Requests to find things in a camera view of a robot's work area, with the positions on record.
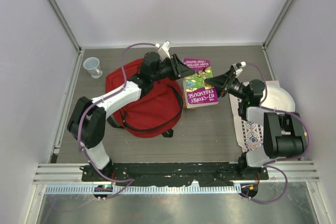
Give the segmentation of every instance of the patterned cloth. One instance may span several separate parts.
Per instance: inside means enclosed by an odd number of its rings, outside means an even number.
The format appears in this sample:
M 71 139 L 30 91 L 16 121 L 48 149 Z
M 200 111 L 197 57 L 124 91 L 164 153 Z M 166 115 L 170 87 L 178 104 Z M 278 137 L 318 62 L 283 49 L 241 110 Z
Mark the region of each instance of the patterned cloth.
M 279 85 L 278 81 L 266 81 L 267 84 Z M 254 150 L 262 145 L 264 127 L 257 123 L 242 120 L 238 115 L 239 99 L 229 95 L 236 131 L 237 143 L 242 148 L 242 152 Z

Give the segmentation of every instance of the white plate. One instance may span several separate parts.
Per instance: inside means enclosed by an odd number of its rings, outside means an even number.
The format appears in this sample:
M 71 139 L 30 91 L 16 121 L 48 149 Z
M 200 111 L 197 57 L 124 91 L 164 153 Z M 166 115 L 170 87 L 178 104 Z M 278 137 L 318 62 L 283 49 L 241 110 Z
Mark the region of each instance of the white plate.
M 267 98 L 266 101 L 262 103 L 262 106 L 271 109 L 275 108 L 277 110 L 295 112 L 295 102 L 292 96 L 285 89 L 274 84 L 267 84 Z

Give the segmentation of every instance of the purple book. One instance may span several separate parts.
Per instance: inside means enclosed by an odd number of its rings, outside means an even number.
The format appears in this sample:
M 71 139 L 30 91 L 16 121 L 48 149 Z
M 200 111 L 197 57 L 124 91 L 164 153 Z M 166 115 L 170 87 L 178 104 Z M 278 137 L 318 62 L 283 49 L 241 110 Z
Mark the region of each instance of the purple book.
M 206 59 L 184 58 L 183 63 L 196 73 L 183 79 L 183 88 L 187 108 L 195 108 L 218 103 L 216 89 L 205 83 L 212 77 L 210 61 Z

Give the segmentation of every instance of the wall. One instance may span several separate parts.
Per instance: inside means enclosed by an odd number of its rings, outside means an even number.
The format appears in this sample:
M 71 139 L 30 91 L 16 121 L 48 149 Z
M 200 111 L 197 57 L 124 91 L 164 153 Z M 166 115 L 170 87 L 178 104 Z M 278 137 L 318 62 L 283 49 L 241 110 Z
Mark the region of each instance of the wall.
M 296 101 L 312 131 L 314 160 L 334 220 L 336 65 L 334 0 L 296 0 L 269 47 L 280 84 Z
M 0 0 L 0 219 L 24 223 L 76 52 L 46 0 Z
M 56 0 L 81 46 L 264 42 L 286 0 Z

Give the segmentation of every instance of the backpack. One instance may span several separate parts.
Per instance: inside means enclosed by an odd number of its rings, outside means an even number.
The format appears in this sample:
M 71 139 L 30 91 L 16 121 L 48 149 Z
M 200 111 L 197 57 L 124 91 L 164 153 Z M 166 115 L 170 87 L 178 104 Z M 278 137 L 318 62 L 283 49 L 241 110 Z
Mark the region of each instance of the backpack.
M 127 79 L 138 72 L 143 58 L 124 66 Z M 106 77 L 106 93 L 124 83 L 121 68 Z M 154 88 L 141 99 L 131 102 L 114 112 L 114 120 L 108 123 L 115 128 L 125 128 L 138 137 L 154 137 L 162 134 L 172 137 L 172 127 L 179 121 L 183 100 L 179 84 L 169 78 L 154 82 Z

